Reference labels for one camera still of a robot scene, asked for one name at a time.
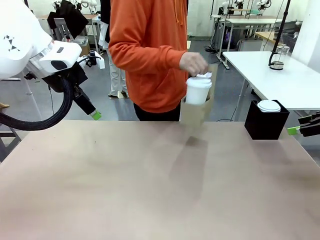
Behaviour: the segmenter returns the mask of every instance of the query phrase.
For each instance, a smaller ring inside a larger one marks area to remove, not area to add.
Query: orange sleeve
[[[138,74],[180,69],[185,51],[173,50],[167,45],[141,46],[152,5],[153,0],[111,0],[109,50],[118,68]]]

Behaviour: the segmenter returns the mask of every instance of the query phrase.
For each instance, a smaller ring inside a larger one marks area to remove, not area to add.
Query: black container
[[[277,100],[280,112],[262,112],[257,101],[252,101],[244,127],[253,140],[278,140],[289,117],[289,111]]]

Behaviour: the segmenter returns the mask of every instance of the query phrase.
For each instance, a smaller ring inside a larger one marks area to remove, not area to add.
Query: cup lid
[[[211,79],[204,77],[190,77],[186,84],[190,87],[200,88],[200,89],[209,89],[212,87]]]
[[[264,112],[268,113],[276,113],[281,110],[280,105],[272,100],[263,100],[258,103],[258,108],[261,109]]]

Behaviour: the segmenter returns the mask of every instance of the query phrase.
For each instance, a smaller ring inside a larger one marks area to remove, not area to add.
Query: white paper cup
[[[203,77],[190,77],[187,81],[187,104],[202,105],[206,102],[209,90],[212,86],[211,79]]]
[[[280,105],[272,100],[260,101],[257,106],[263,113],[279,113],[281,111]]]

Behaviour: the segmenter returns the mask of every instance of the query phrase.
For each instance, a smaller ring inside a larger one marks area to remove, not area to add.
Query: person
[[[126,72],[120,68],[117,68],[114,64],[110,51],[110,14],[111,14],[111,2],[110,0],[100,0],[101,3],[101,31],[99,45],[106,49],[106,53],[109,58],[109,69],[110,69],[110,79],[111,79],[111,91],[108,94],[111,98],[118,97],[118,90],[122,87],[121,93],[129,97],[127,84],[126,84]]]
[[[109,50],[140,121],[178,122],[188,72],[208,71],[187,52],[187,8],[187,0],[111,0]]]

